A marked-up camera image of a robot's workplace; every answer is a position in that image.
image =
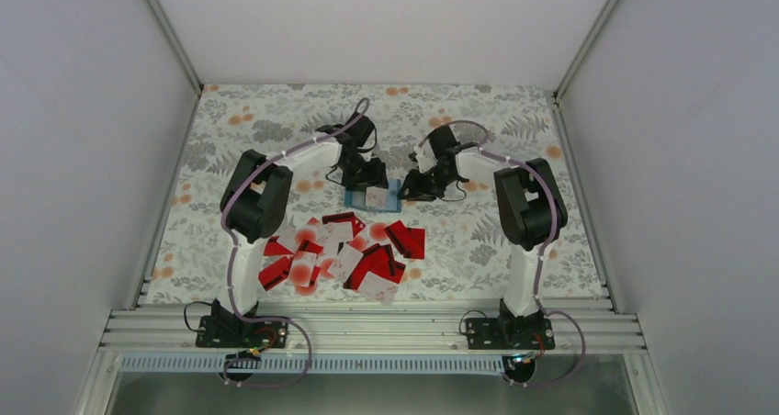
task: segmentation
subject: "floral tablecloth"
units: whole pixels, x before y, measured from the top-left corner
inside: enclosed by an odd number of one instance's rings
[[[581,223],[570,176],[544,92],[536,87],[488,85],[365,84],[210,84],[201,97],[186,146],[175,198],[165,225],[147,301],[178,303],[211,299],[225,283],[231,243],[220,228],[219,201],[232,170],[247,149],[273,154],[310,138],[325,124],[341,123],[361,97],[371,100],[368,116],[378,129],[375,154],[388,177],[402,179],[412,163],[408,154],[432,128],[466,118],[490,131],[486,148],[498,153],[541,156],[554,171],[569,211],[545,264],[542,295],[594,297],[600,282]],[[461,141],[480,132],[456,125]],[[288,203],[294,226],[311,217],[346,211],[344,190],[324,172],[296,175]],[[461,202],[404,202],[398,213],[357,211],[367,221],[402,219],[427,231],[425,259],[410,262],[396,300],[447,300],[501,297],[511,252],[498,220],[491,187],[465,183]],[[452,198],[462,196],[456,190]],[[309,296],[284,283],[270,293],[258,286],[260,300],[366,300],[322,280]]]

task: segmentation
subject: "table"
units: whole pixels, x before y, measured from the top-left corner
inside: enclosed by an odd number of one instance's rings
[[[491,131],[486,148],[550,162],[569,211],[569,224],[548,252],[544,297],[599,297],[593,262],[570,174],[562,156],[544,91],[531,86],[380,84],[208,84],[187,140],[184,164],[164,227],[147,303],[209,300],[225,284],[231,243],[220,228],[219,201],[241,153],[274,154],[310,138],[325,124],[341,123],[361,97],[376,123],[375,154],[388,177],[402,179],[415,164],[408,154],[428,131],[453,119],[473,119]],[[453,127],[461,141],[475,140],[475,128]],[[346,211],[344,190],[324,172],[295,175],[285,221]],[[396,300],[456,300],[501,297],[508,279],[510,246],[502,235],[491,187],[465,183],[461,202],[404,202],[398,213],[357,211],[369,221],[403,220],[427,230],[427,252],[409,263]],[[454,198],[461,194],[450,192]],[[289,283],[260,301],[365,301],[333,280],[321,280],[308,296]]]

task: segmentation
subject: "gray floor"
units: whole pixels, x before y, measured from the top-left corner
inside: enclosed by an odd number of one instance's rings
[[[549,356],[533,381],[565,373],[573,357]],[[275,381],[283,376],[254,377]],[[216,374],[125,373],[114,398],[121,414],[634,414],[619,355],[588,355],[571,380],[543,389],[509,388],[493,376],[311,375],[280,390],[224,386]]]

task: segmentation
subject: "leaf pattern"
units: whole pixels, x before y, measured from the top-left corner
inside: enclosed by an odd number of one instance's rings
[[[378,127],[374,153],[389,177],[402,179],[415,165],[412,145],[430,129],[452,119],[474,119],[490,130],[486,147],[499,153],[549,161],[569,211],[569,224],[548,253],[542,282],[545,297],[600,295],[587,235],[581,223],[543,90],[525,86],[376,84],[207,85],[185,150],[184,165],[166,221],[147,298],[154,303],[208,300],[224,288],[230,240],[220,227],[219,202],[235,164],[248,149],[270,154],[308,139],[319,126],[341,124],[357,100],[371,99],[368,116]],[[479,140],[471,126],[453,127],[461,141]],[[321,169],[296,174],[285,223],[343,211],[344,192]],[[508,281],[511,246],[502,233],[494,194],[488,186],[464,185],[462,202],[404,203],[403,212],[356,214],[366,221],[402,219],[424,228],[426,258],[406,261],[396,300],[500,297]],[[447,192],[460,197],[457,190]],[[361,301],[361,295],[322,281],[311,296],[283,284],[260,300]]]

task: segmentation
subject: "white wall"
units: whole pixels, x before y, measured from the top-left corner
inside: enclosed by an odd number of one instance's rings
[[[605,0],[160,0],[204,82],[554,89]]]
[[[0,413],[69,413],[195,96],[143,0],[0,0],[0,34]]]
[[[623,0],[564,96],[672,413],[775,413],[779,0]]]

